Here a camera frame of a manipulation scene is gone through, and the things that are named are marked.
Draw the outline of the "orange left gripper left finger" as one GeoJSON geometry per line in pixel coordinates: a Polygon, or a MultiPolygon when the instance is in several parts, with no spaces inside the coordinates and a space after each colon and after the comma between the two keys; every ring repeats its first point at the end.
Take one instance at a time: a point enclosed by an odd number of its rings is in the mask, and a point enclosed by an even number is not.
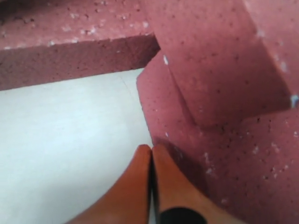
{"type": "Polygon", "coordinates": [[[126,170],[91,207],[69,224],[147,224],[150,213],[151,148],[139,145],[126,170]]]}

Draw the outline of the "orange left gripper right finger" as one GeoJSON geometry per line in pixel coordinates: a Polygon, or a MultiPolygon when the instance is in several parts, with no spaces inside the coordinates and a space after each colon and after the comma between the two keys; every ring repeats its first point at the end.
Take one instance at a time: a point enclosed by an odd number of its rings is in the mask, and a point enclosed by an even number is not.
{"type": "Polygon", "coordinates": [[[158,224],[243,224],[215,205],[180,171],[167,148],[152,148],[154,201],[158,224]]]}

